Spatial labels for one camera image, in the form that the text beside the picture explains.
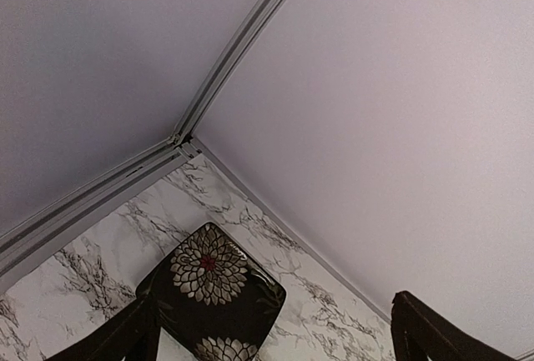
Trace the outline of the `black floral square plate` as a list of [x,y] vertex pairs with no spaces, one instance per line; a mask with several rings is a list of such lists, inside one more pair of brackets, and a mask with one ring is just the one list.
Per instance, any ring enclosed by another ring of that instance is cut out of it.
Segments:
[[137,286],[160,327],[198,360],[254,360],[286,291],[227,233],[205,223]]

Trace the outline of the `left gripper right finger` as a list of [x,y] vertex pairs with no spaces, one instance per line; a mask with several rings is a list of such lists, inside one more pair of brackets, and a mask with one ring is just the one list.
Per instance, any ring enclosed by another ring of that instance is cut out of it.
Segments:
[[464,333],[408,291],[393,299],[390,330],[397,360],[513,360]]

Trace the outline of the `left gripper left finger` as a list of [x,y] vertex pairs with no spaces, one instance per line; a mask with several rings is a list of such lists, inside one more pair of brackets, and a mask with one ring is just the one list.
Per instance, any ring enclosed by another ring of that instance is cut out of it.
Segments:
[[144,296],[136,298],[89,336],[48,360],[155,360],[159,335],[154,302]]

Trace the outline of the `left aluminium frame post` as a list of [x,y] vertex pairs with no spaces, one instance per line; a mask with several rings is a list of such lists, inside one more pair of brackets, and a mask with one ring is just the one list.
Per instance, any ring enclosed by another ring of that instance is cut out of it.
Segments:
[[272,17],[286,0],[258,0],[217,58],[186,112],[174,127],[170,140],[184,143],[199,125],[221,88],[239,65]]

